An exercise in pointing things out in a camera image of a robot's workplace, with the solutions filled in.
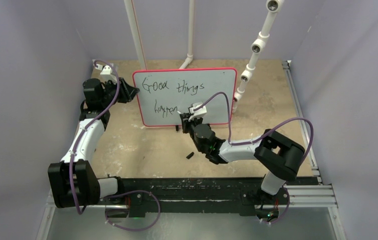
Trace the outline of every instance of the white pvc pipe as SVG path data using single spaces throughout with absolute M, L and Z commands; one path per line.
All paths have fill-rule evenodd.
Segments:
M 140 39 L 139 26 L 137 25 L 136 11 L 132 0 L 124 0 L 125 10 L 127 11 L 128 22 L 130 23 L 131 35 L 133 35 L 134 47 L 136 48 L 137 59 L 140 67 L 146 70 L 146 59 L 143 53 L 142 40 Z
M 248 67 L 250 69 L 255 69 L 255 65 L 256 65 L 256 62 L 258 61 L 258 58 L 259 58 L 259 52 L 254 52 L 248 63 Z
M 268 12 L 264 25 L 262 26 L 261 35 L 266 37 L 270 34 L 271 26 L 273 25 L 276 16 L 276 12 Z
M 185 69 L 193 60 L 193 32 L 195 28 L 195 0 L 189 2 L 189 40 L 187 46 L 187 58 L 180 69 Z
M 189 45 L 187 55 L 193 55 L 193 32 L 195 28 L 195 0 L 189 2 Z

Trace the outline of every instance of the plywood base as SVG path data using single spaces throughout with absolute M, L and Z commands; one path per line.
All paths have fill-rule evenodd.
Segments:
M 112 61 L 118 74 L 133 85 L 132 73 L 140 69 L 136 60 Z M 149 69 L 177 69 L 182 60 L 149 60 Z M 189 68 L 233 67 L 238 74 L 248 60 L 194 60 Z M 98 77 L 99 71 L 93 72 Z M 215 165 L 196 150 L 188 134 L 174 127 L 144 127 L 137 100 L 115 104 L 106 132 L 101 137 L 91 163 L 98 178 L 179 178 L 179 177 L 262 177 L 268 170 L 256 160 L 240 160 Z M 258 136 L 265 129 L 295 117 L 295 106 L 280 60 L 259 60 L 243 99 L 232 119 L 232 140 Z M 228 137 L 227 126 L 213 126 L 217 136 Z M 283 126 L 280 133 L 303 144 L 298 122 Z M 191 159 L 186 156 L 195 152 Z M 312 176 L 309 161 L 301 165 L 299 176 Z

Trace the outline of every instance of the purple cable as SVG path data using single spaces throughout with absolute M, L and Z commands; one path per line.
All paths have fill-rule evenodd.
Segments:
M 129 195 L 129 194 L 134 194 L 134 193 L 145 193 L 145 194 L 149 194 L 150 196 L 153 197 L 153 199 L 156 201 L 156 204 L 158 205 L 158 215 L 156 216 L 155 220 L 149 226 L 146 226 L 146 227 L 142 227 L 142 228 L 128 228 L 128 227 L 119 226 L 119 225 L 116 225 L 115 223 L 113 223 L 108 218 L 108 212 L 105 211 L 105 218 L 106 218 L 106 222 L 107 223 L 109 223 L 110 225 L 112 225 L 114 227 L 117 227 L 119 229 L 123 229 L 123 230 L 130 231 L 130 232 L 144 231 L 146 229 L 151 228 L 153 225 L 155 225 L 155 223 L 158 221 L 159 217 L 161 216 L 161 207 L 159 205 L 159 200 L 151 192 L 148 192 L 148 191 L 145 191 L 145 190 L 134 190 L 134 191 L 129 191 L 129 192 L 126 192 L 126 193 L 123 193 L 123 194 L 119 194 L 119 195 L 106 196 L 105 198 L 109 198 L 109 199 L 111 199 L 111 198 L 121 198 L 123 196 Z
M 75 191 L 75 185 L 74 185 L 74 173 L 73 173 L 73 165 L 74 165 L 74 159 L 77 151 L 78 144 L 80 144 L 81 138 L 84 136 L 84 134 L 87 132 L 87 128 L 90 127 L 91 124 L 93 124 L 96 120 L 98 120 L 103 114 L 105 114 L 111 107 L 112 105 L 116 102 L 118 93 L 120 91 L 120 82 L 119 82 L 119 77 L 117 70 L 112 66 L 112 64 L 104 61 L 104 60 L 95 60 L 93 62 L 93 65 L 96 66 L 97 62 L 103 62 L 104 64 L 108 65 L 113 71 L 115 76 L 117 77 L 117 91 L 115 92 L 114 98 L 112 99 L 111 103 L 103 110 L 99 115 L 97 115 L 94 119 L 92 119 L 81 131 L 81 133 L 78 135 L 77 139 L 75 140 L 74 146 L 72 147 L 72 152 L 71 152 L 71 159 L 70 159 L 70 167 L 69 167 L 69 176 L 70 176 L 70 185 L 71 185 L 71 193 L 72 197 L 74 198 L 74 203 L 75 207 L 77 208 L 77 212 L 79 215 L 83 214 L 85 207 L 81 210 L 80 209 L 80 204 L 78 203 L 78 198 L 77 198 L 77 192 Z

